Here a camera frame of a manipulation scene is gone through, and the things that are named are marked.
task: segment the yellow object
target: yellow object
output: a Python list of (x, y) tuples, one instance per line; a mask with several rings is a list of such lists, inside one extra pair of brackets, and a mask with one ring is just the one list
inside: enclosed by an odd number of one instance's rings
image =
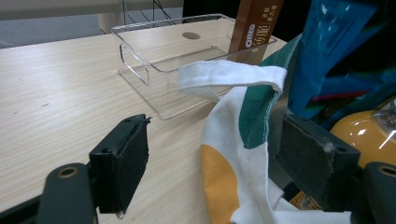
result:
[(331, 133), (361, 152), (360, 167), (371, 161), (396, 165), (395, 100), (391, 102), (391, 110), (352, 114), (332, 127)]
[(212, 223), (229, 223), (239, 207), (236, 176), (230, 163), (213, 147), (201, 145), (206, 202)]

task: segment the brown box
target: brown box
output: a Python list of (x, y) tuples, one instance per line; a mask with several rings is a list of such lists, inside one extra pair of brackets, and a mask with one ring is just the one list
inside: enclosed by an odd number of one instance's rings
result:
[(265, 48), (258, 48), (269, 42), (284, 0), (241, 0), (229, 53), (252, 48), (252, 52), (230, 60), (258, 64), (262, 61)]

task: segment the small hole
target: small hole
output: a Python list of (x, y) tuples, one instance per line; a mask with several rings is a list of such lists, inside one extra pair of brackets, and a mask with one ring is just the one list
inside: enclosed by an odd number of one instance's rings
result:
[(110, 153), (110, 148), (104, 148), (104, 149), (102, 149), (102, 153)]
[(188, 39), (199, 39), (199, 38), (201, 38), (200, 35), (198, 35), (196, 33), (193, 33), (193, 32), (186, 32), (186, 33), (183, 33), (182, 35), (185, 38), (188, 38)]
[(346, 148), (343, 148), (343, 147), (338, 147), (338, 148), (337, 148), (337, 151), (346, 152), (347, 149), (346, 149)]
[(60, 178), (68, 178), (70, 176), (75, 175), (77, 172), (78, 172), (78, 168), (76, 167), (66, 167), (58, 173), (58, 176)]
[(393, 168), (383, 166), (380, 168), (380, 171), (385, 175), (391, 175), (396, 177), (396, 170)]

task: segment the light wood tabletop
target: light wood tabletop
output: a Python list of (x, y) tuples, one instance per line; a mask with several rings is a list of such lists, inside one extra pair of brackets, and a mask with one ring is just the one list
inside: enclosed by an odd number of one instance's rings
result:
[(0, 212), (41, 194), (53, 169), (87, 163), (122, 119), (146, 114), (147, 170), (123, 220), (99, 223), (209, 223), (200, 133), (213, 106), (160, 119), (119, 75), (111, 35), (1, 49)]

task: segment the clear plastic container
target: clear plastic container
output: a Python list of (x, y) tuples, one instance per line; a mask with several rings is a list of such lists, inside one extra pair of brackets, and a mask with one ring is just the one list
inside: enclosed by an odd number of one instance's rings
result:
[[(243, 63), (263, 49), (272, 52), (273, 37), (267, 45), (230, 54), (234, 23), (224, 15), (211, 14), (114, 27), (119, 73), (161, 118), (179, 115), (207, 102), (177, 91), (180, 66), (205, 60)], [(229, 88), (214, 90), (223, 95)]]

